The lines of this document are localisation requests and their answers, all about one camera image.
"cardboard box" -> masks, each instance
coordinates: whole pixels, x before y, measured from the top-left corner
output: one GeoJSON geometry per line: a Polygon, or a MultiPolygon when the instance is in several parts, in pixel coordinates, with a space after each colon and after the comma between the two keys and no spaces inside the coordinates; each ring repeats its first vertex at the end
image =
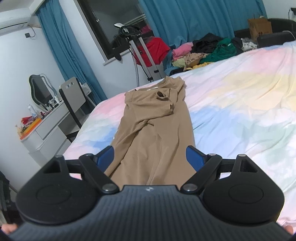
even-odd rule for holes
{"type": "Polygon", "coordinates": [[[266,18],[248,19],[248,24],[251,38],[255,42],[257,42],[257,38],[260,35],[272,34],[271,22],[269,22],[266,18]]]}

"bedsheet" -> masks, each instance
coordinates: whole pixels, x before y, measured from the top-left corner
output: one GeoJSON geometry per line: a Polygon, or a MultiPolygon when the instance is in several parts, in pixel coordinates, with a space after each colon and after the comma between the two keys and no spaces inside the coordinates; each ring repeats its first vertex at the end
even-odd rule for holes
{"type": "MultiPolygon", "coordinates": [[[[175,76],[186,84],[196,147],[223,158],[247,154],[285,194],[278,223],[296,230],[296,41],[175,76]]],[[[124,98],[119,94],[94,109],[66,159],[98,153],[111,143],[124,98]]]]}

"pastel multicolored bedsheet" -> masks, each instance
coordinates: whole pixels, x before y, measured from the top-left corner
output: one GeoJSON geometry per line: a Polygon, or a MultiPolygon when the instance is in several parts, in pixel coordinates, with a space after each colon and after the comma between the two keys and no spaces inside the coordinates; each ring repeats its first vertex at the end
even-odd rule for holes
{"type": "MultiPolygon", "coordinates": [[[[247,154],[285,193],[279,223],[295,227],[296,42],[178,75],[186,83],[196,147],[224,158],[247,154]]],[[[100,103],[65,158],[98,153],[109,145],[124,107],[124,93],[100,103]]]]}

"blue curtain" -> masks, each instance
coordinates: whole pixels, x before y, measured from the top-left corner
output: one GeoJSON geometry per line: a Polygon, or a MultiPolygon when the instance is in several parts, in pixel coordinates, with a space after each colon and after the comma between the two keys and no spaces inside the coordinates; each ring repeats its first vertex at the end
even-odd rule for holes
{"type": "MultiPolygon", "coordinates": [[[[156,37],[169,46],[202,38],[207,33],[234,37],[248,28],[248,18],[266,16],[262,0],[139,0],[156,37]]],[[[176,69],[172,55],[163,61],[166,74],[176,69]]]]}
{"type": "Polygon", "coordinates": [[[59,0],[45,1],[36,14],[64,79],[76,77],[81,83],[87,83],[96,104],[106,100],[107,97],[72,32],[59,0]]]}

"window frame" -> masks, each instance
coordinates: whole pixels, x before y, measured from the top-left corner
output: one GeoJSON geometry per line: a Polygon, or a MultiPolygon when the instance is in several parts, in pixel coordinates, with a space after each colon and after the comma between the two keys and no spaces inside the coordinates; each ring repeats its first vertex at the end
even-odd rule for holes
{"type": "Polygon", "coordinates": [[[94,33],[94,36],[96,37],[97,41],[99,42],[106,58],[108,60],[112,59],[113,57],[117,59],[121,59],[120,54],[124,52],[125,50],[129,49],[129,43],[126,42],[126,44],[121,45],[117,48],[112,48],[111,44],[109,43],[109,40],[107,36],[105,35],[102,27],[100,26],[100,23],[97,22],[96,16],[94,15],[89,3],[87,0],[77,0],[82,13],[84,14],[91,30],[94,33]]]}

